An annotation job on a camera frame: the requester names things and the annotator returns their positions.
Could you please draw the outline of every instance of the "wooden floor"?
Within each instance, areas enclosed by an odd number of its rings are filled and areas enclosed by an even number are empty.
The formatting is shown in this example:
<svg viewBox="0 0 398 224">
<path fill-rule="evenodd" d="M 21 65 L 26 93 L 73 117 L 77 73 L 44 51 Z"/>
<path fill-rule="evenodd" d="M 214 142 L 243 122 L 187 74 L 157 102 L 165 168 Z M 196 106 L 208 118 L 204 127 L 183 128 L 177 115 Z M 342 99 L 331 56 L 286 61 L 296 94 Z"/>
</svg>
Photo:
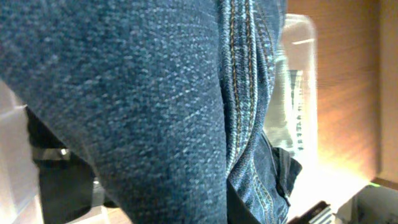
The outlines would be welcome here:
<svg viewBox="0 0 398 224">
<path fill-rule="evenodd" d="M 371 180 L 379 154 L 379 1 L 291 0 L 318 35 L 320 162 Z"/>
</svg>

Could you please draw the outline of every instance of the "denim fabric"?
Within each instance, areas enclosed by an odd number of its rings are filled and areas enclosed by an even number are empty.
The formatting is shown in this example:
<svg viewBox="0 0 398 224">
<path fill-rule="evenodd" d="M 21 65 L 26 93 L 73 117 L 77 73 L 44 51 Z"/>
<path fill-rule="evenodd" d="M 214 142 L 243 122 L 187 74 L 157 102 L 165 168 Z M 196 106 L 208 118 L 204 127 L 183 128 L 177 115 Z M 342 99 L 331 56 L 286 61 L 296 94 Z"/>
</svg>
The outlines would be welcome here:
<svg viewBox="0 0 398 224">
<path fill-rule="evenodd" d="M 226 223 L 226 178 L 285 220 L 254 159 L 284 1 L 0 2 L 0 77 L 134 223 Z"/>
</svg>

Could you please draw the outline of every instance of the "folded denim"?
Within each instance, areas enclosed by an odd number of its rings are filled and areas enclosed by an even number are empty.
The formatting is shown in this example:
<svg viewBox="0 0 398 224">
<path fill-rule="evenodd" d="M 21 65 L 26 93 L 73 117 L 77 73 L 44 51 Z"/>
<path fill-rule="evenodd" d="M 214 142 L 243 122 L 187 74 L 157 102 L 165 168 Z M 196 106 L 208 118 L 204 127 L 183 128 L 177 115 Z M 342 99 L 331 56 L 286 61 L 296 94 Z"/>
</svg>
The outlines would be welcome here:
<svg viewBox="0 0 398 224">
<path fill-rule="evenodd" d="M 226 223 L 227 178 L 256 219 L 283 223 L 259 145 L 284 14 L 280 0 L 2 0 L 0 77 L 134 223 Z"/>
</svg>

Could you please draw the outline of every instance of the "blue denim jeans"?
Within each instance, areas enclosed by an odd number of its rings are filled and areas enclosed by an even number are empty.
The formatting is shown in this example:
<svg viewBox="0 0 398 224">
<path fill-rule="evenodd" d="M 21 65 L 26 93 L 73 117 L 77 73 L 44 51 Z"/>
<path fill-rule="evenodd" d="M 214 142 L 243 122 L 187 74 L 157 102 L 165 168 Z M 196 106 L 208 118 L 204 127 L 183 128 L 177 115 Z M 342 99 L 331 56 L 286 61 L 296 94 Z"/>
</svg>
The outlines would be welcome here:
<svg viewBox="0 0 398 224">
<path fill-rule="evenodd" d="M 0 2 L 0 77 L 134 223 L 226 223 L 227 178 L 285 221 L 261 134 L 283 0 Z"/>
</svg>

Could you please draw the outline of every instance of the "wooden table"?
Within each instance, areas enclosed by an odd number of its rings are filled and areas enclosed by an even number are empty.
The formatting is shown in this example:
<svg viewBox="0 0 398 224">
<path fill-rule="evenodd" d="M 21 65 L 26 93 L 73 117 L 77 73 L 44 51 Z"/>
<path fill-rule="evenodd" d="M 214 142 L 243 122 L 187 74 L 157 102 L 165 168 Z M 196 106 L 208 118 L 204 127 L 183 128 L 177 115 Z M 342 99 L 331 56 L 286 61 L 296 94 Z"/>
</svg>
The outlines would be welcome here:
<svg viewBox="0 0 398 224">
<path fill-rule="evenodd" d="M 291 0 L 318 40 L 319 176 L 294 192 L 290 216 L 320 200 L 336 209 L 375 178 L 379 158 L 379 1 Z"/>
</svg>

